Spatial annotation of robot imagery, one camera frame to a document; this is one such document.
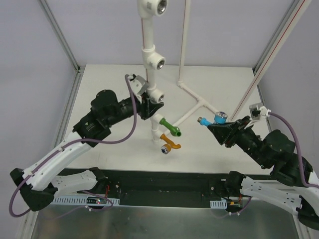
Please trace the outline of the white PVC pipe stand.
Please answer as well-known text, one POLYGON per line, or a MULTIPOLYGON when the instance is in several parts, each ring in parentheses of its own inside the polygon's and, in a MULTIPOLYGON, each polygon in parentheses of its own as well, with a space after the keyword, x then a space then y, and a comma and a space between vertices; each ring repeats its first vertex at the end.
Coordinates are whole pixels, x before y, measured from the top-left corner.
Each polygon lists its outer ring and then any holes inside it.
MULTIPOLYGON (((185 70, 191 66, 252 68, 258 61, 292 0, 140 0, 146 77, 155 92, 163 79, 212 110, 189 89, 185 70)), ((299 0, 261 67, 232 113, 238 116, 274 61, 310 1, 299 0)))

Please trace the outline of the blue water faucet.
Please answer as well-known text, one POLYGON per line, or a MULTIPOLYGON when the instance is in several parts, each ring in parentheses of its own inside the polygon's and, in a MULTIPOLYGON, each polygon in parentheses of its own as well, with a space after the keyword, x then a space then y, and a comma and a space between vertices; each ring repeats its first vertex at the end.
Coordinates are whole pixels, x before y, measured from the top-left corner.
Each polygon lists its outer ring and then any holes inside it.
POLYGON ((227 121, 228 115, 225 112, 217 112, 214 116, 214 121, 210 122, 206 118, 199 117, 197 122, 202 125, 208 127, 211 124, 225 124, 227 121))

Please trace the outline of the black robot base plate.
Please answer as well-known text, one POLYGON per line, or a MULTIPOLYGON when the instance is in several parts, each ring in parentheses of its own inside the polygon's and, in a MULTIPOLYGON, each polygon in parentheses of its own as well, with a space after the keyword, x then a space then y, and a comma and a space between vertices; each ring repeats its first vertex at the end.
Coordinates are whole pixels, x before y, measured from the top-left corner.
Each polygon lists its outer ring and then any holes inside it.
POLYGON ((90 191, 120 200, 121 206, 209 208, 210 201, 237 199, 224 185, 227 174, 103 170, 90 191))

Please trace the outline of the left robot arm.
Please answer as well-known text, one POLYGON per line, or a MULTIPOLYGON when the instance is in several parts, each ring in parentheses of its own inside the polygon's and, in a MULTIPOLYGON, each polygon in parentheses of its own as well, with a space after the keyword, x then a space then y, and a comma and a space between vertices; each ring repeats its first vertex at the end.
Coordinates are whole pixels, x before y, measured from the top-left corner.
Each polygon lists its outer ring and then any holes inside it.
POLYGON ((94 148, 97 144, 119 144, 128 140, 137 126, 137 118, 151 118, 157 110, 164 106, 163 96, 156 102, 147 92, 136 97, 118 101, 112 90, 100 91, 91 102, 90 111, 80 119, 73 130, 46 157, 26 169, 15 168, 10 176, 17 188, 9 203, 9 212, 13 217, 13 202, 20 193, 28 205, 28 211, 40 211, 47 207, 58 195, 59 187, 53 179, 74 159, 94 148), (107 141, 110 128, 130 117, 133 117, 131 131, 122 139, 107 141))

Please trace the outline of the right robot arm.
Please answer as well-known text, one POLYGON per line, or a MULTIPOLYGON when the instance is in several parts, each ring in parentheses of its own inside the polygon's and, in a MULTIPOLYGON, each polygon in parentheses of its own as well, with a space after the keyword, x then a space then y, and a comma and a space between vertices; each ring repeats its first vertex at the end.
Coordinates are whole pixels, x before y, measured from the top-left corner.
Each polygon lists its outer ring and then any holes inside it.
POLYGON ((264 139, 254 133, 249 116, 235 122, 212 123, 207 126, 220 145, 240 147, 262 169, 279 183, 292 187, 294 193, 263 186, 247 175, 230 171, 224 183, 229 196, 242 194, 256 197, 280 207, 299 222, 313 230, 319 229, 319 178, 311 164, 295 153, 296 143, 280 130, 270 132, 264 139))

